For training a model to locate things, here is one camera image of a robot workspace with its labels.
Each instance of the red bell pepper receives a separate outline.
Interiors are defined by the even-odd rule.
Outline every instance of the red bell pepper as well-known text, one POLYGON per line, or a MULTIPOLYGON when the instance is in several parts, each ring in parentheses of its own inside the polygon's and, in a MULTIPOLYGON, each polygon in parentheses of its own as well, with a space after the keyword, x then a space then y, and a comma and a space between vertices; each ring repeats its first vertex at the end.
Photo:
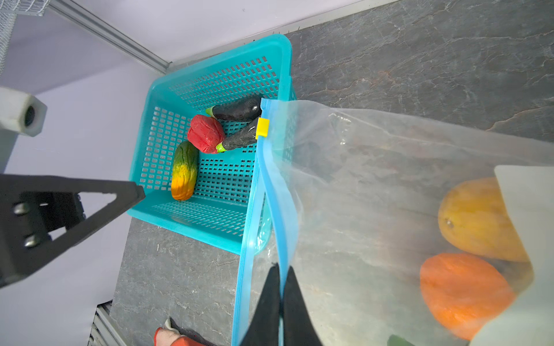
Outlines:
POLYGON ((217 154, 216 146, 223 142, 225 133, 219 121, 198 114, 191 120, 187 139, 204 154, 217 154))

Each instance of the marble tabletop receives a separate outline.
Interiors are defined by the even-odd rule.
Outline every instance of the marble tabletop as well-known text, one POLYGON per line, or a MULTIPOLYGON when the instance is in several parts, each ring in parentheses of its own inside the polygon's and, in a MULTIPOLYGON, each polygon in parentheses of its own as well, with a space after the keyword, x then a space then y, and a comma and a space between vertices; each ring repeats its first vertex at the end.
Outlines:
MULTIPOLYGON (((294 88, 327 106, 554 142, 552 13, 550 0, 400 0, 288 34, 294 88)), ((132 345, 152 345, 167 316, 229 345, 238 263, 133 219, 111 315, 132 345)))

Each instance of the silver bolt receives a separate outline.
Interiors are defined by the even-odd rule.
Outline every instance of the silver bolt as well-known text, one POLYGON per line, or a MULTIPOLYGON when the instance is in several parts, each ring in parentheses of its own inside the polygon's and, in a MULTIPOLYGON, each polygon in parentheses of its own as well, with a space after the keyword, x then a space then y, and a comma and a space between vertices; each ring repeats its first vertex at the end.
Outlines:
POLYGON ((18 203, 13 207, 13 213, 15 215, 25 215, 30 211, 27 203, 18 203))
POLYGON ((38 244, 38 239, 34 234, 28 236, 25 239, 25 247, 27 247, 27 248, 36 246, 37 244, 38 244))

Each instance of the white wall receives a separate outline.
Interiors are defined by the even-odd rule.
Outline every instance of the white wall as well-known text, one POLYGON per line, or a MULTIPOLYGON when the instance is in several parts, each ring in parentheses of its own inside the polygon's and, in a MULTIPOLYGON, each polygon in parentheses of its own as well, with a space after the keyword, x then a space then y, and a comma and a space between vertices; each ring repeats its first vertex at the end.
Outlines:
MULTIPOLYGON (((48 113, 41 134, 18 137, 6 173, 127 180, 146 93, 158 75, 60 17, 45 17, 45 27, 41 18, 19 17, 38 30, 16 24, 14 37, 23 38, 10 47, 0 85, 38 90, 48 113), (28 56, 32 47, 41 49, 39 59, 28 56)), ((102 199, 88 202, 85 212, 102 199)), ((85 345, 96 305, 113 297, 130 219, 120 216, 0 289, 0 343, 85 345)))
POLYGON ((167 61, 359 0, 76 0, 167 61))

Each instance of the teal plastic basket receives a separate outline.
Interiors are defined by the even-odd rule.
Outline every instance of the teal plastic basket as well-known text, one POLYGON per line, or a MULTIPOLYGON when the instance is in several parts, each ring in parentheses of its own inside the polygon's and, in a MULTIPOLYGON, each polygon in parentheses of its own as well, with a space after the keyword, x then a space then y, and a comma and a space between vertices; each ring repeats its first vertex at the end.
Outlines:
MULTIPOLYGON (((191 119, 206 108, 252 94, 294 100, 291 60, 289 40, 272 35, 157 79, 148 92, 130 173, 146 198, 129 214, 235 254, 245 227, 254 226, 261 249, 270 234, 269 211, 263 208, 259 222, 247 217, 264 202, 259 193, 255 198, 256 145, 200 153, 194 194, 186 201, 171 197, 173 153, 187 138, 191 119)), ((246 123, 222 125, 230 135, 246 123)))

